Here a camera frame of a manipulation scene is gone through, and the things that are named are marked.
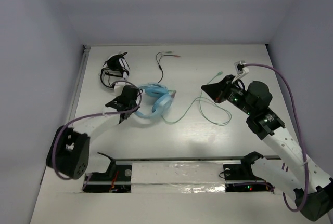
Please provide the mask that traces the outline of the light blue headphones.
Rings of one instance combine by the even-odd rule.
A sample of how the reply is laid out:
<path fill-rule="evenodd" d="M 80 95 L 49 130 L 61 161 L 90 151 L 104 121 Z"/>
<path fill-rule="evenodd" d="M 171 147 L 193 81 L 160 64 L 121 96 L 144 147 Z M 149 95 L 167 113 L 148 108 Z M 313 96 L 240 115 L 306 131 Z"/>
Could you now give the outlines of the light blue headphones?
<path fill-rule="evenodd" d="M 142 119 L 155 119 L 161 117 L 165 111 L 169 109 L 173 103 L 173 96 L 169 94 L 169 89 L 158 83 L 142 84 L 138 87 L 142 89 L 146 95 L 152 98 L 156 98 L 156 101 L 152 105 L 151 113 L 145 115 L 140 111 L 136 111 L 135 115 Z"/>

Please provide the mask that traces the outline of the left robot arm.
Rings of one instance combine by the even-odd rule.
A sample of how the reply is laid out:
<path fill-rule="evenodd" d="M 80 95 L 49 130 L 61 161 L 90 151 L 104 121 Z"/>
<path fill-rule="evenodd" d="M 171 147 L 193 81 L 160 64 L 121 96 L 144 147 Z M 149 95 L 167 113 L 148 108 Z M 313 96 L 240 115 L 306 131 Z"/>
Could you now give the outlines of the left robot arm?
<path fill-rule="evenodd" d="M 92 141 L 136 112 L 142 101 L 141 93 L 137 86 L 128 84 L 120 95 L 106 103 L 101 113 L 78 117 L 60 126 L 47 155 L 46 166 L 62 180 L 79 179 L 88 167 Z"/>

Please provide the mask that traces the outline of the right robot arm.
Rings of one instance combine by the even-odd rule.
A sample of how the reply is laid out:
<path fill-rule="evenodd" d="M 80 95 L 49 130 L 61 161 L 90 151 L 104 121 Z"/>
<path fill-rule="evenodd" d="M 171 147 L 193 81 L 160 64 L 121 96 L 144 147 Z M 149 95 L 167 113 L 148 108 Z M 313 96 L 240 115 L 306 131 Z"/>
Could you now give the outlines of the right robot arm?
<path fill-rule="evenodd" d="M 247 89 L 240 88 L 233 75 L 201 89 L 216 103 L 230 102 L 247 114 L 249 129 L 276 152 L 288 167 L 284 171 L 258 152 L 241 159 L 242 176 L 261 177 L 290 197 L 301 214 L 317 221 L 332 210 L 332 176 L 323 171 L 293 139 L 285 123 L 269 108 L 273 98 L 266 84 L 252 81 Z"/>

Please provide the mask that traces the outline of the black and white headphones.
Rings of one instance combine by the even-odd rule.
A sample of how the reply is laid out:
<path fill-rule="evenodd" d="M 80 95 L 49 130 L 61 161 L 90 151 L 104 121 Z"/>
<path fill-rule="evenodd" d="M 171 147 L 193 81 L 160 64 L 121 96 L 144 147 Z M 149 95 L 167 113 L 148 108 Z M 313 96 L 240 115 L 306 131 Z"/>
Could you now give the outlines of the black and white headphones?
<path fill-rule="evenodd" d="M 114 88 L 111 85 L 111 78 L 127 81 L 130 77 L 130 66 L 127 63 L 125 56 L 127 52 L 120 52 L 110 56 L 103 64 L 100 71 L 100 81 L 107 88 Z"/>

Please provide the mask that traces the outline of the foil covered panel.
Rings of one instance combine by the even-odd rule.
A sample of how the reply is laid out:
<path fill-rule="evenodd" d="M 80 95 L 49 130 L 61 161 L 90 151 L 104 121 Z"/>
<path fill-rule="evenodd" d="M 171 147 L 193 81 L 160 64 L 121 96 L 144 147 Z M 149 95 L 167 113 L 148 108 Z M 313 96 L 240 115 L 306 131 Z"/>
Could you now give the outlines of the foil covered panel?
<path fill-rule="evenodd" d="M 223 164 L 210 161 L 138 162 L 132 165 L 132 193 L 224 193 Z"/>

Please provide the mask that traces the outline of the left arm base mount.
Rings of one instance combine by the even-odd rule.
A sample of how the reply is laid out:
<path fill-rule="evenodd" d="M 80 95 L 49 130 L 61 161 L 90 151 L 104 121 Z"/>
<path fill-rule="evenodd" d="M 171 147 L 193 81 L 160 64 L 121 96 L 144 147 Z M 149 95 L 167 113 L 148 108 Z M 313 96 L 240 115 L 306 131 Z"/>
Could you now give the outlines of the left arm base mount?
<path fill-rule="evenodd" d="M 86 174 L 82 191 L 85 193 L 131 193 L 132 164 L 118 164 L 116 159 L 101 152 L 98 154 L 106 157 L 109 165 L 103 173 Z"/>

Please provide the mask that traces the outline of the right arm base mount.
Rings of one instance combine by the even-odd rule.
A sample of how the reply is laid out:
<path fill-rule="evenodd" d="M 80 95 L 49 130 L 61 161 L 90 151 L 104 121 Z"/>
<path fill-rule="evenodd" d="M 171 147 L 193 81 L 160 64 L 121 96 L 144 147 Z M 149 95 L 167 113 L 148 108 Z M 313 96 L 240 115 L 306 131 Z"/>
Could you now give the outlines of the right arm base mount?
<path fill-rule="evenodd" d="M 256 160 L 264 158 L 258 152 L 251 152 L 240 159 L 240 163 L 225 164 L 219 173 L 219 178 L 224 179 L 227 193 L 270 192 L 275 187 L 264 179 L 253 174 L 251 165 Z"/>

